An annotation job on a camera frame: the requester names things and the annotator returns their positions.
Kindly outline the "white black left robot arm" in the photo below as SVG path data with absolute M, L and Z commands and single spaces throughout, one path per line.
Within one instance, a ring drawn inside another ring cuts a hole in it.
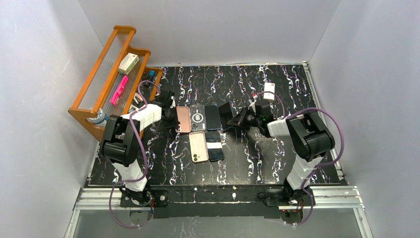
M 153 198 L 146 188 L 148 159 L 140 133 L 156 122 L 167 129 L 176 129 L 179 125 L 176 106 L 175 93 L 162 91 L 128 114 L 111 115 L 106 123 L 99 156 L 111 162 L 119 172 L 123 182 L 120 192 L 141 206 L 149 205 Z

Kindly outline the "black phone pink case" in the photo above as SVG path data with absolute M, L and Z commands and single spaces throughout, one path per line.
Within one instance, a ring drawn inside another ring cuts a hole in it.
M 191 114 L 189 107 L 176 107 L 178 116 L 178 126 L 176 132 L 190 133 L 191 132 Z

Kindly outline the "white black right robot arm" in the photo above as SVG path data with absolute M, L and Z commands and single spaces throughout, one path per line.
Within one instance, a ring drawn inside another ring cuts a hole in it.
M 266 189 L 258 198 L 268 207 L 301 202 L 308 198 L 314 202 L 309 191 L 310 177 L 324 156 L 335 147 L 335 139 L 320 118 L 315 108 L 284 119 L 275 119 L 268 100 L 253 101 L 239 114 L 225 117 L 227 127 L 249 129 L 256 127 L 267 137 L 289 136 L 296 152 L 290 174 L 281 189 Z

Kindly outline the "blue phone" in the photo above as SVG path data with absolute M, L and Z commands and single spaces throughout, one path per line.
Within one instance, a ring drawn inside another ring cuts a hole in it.
M 205 106 L 207 131 L 221 129 L 221 121 L 218 107 L 215 105 Z

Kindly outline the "green phone from pink case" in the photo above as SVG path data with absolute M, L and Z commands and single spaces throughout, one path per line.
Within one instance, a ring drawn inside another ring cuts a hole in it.
M 227 102 L 221 106 L 218 107 L 220 122 L 223 130 L 226 130 L 229 128 L 229 125 L 227 122 L 231 119 L 233 119 L 233 113 L 231 108 L 231 103 Z

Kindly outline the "black phone from cream case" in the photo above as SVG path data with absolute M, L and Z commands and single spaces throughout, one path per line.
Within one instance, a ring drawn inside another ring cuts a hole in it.
M 218 131 L 205 133 L 207 151 L 211 162 L 224 160 L 224 152 Z

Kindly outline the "clear phone case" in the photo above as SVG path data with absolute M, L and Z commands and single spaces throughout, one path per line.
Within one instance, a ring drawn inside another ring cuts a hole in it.
M 190 116 L 192 132 L 206 130 L 206 117 L 204 105 L 192 105 L 190 107 Z

